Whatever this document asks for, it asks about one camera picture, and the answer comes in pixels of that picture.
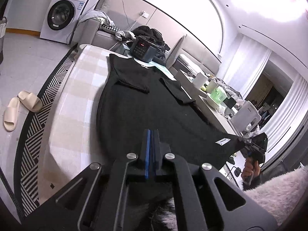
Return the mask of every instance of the ceiling light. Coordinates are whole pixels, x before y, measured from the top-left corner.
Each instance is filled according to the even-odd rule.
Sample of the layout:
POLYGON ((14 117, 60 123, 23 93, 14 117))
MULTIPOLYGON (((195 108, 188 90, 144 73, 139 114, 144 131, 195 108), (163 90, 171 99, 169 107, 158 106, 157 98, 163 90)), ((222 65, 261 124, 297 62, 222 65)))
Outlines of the ceiling light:
POLYGON ((305 9, 299 0, 231 0, 248 14, 259 13, 265 18, 288 22, 300 18, 305 9))

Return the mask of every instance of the rice cooker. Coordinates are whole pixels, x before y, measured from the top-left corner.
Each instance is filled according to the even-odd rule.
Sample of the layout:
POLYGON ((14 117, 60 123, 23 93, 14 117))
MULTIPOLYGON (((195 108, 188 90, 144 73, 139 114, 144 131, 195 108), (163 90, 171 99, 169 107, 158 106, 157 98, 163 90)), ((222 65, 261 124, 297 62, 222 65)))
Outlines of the rice cooker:
POLYGON ((158 45, 142 36, 137 36, 130 48, 130 52, 133 57, 144 62, 150 62, 156 55, 158 49, 158 45))

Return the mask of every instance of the metal screw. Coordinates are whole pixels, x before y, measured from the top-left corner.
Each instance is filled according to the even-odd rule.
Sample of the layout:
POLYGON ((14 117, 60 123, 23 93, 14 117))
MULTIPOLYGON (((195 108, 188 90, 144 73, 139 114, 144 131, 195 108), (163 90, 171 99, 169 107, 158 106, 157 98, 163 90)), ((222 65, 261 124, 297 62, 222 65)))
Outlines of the metal screw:
POLYGON ((128 159, 132 160, 132 159, 135 159, 135 158, 137 157, 137 155, 136 155, 135 153, 128 153, 128 154, 126 155, 126 157, 127 157, 128 159))
POLYGON ((212 165, 210 163, 203 163, 202 164, 202 168, 204 170, 211 170, 212 169, 212 165))
POLYGON ((165 158, 168 160, 172 160, 175 158, 175 155, 173 153, 167 153, 165 154, 165 158))
POLYGON ((90 165, 90 169, 92 169, 92 170, 97 170, 99 168, 100 168, 100 164, 97 163, 97 162, 91 163, 91 165, 90 165))

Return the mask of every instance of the slipper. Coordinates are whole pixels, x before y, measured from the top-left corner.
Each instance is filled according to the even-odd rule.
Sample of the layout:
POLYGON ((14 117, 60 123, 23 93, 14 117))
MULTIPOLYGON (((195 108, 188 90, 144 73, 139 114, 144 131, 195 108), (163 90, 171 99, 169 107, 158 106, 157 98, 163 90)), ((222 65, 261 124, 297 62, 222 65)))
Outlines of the slipper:
POLYGON ((13 131, 16 128, 19 105, 18 97, 13 97, 4 111, 3 124, 7 131, 13 131))
POLYGON ((43 103, 40 98, 38 98, 35 94, 30 93, 28 91, 21 91, 18 94, 18 97, 23 105, 30 111, 37 113, 43 107, 43 103))

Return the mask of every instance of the hand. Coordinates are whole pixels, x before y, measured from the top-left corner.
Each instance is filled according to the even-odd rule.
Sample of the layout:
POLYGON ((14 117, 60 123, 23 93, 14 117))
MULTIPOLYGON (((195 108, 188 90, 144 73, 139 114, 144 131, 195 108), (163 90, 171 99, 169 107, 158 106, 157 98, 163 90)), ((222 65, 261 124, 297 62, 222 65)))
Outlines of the hand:
POLYGON ((245 178, 247 176, 252 176, 253 175, 253 178, 259 176, 261 168, 259 166, 258 161, 255 162, 254 167, 253 167, 253 165, 251 163, 252 163, 252 159, 250 157, 248 157, 246 159, 245 167, 243 169, 243 172, 241 174, 242 180, 245 180, 245 178))

